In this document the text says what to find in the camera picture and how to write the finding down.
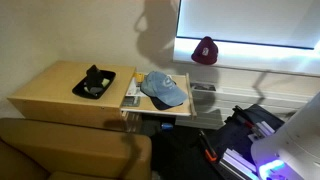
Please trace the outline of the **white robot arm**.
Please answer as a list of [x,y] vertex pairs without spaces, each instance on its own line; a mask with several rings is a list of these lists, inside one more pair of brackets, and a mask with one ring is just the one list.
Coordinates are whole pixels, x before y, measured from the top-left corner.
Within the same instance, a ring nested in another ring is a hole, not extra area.
[[320,180],[320,93],[274,134],[255,141],[251,155],[261,180]]

